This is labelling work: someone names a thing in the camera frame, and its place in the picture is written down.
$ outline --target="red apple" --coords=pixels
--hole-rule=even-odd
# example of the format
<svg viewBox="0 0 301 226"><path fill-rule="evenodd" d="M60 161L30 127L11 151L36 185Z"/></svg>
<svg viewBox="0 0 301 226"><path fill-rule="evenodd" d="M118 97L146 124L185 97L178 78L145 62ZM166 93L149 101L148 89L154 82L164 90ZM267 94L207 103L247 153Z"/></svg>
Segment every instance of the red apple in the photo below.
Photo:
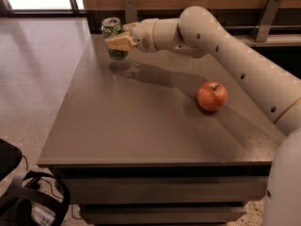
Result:
<svg viewBox="0 0 301 226"><path fill-rule="evenodd" d="M207 111L219 110L227 98L226 88L216 81L207 81L198 89L198 104Z"/></svg>

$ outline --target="wooden desk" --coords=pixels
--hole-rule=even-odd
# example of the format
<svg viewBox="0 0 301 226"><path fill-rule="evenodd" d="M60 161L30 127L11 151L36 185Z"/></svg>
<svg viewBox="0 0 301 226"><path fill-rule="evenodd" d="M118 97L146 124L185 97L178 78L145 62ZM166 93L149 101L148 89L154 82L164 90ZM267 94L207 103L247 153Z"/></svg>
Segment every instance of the wooden desk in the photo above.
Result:
<svg viewBox="0 0 301 226"><path fill-rule="evenodd" d="M196 104L206 80L229 92L216 113ZM88 223L223 225L264 196L283 138L210 55L114 61L92 35L38 164Z"/></svg>

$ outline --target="white floor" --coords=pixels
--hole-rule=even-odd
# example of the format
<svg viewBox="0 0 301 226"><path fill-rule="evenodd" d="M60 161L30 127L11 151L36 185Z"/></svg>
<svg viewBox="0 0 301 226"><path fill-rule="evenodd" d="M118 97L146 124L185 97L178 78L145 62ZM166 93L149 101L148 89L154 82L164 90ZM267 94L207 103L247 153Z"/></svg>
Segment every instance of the white floor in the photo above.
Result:
<svg viewBox="0 0 301 226"><path fill-rule="evenodd" d="M31 170L42 170L37 160L89 36L85 18L0 18L0 138L22 150ZM0 183L0 195L20 170L24 160ZM263 206L248 203L228 225L261 225ZM86 224L70 210L64 225Z"/></svg>

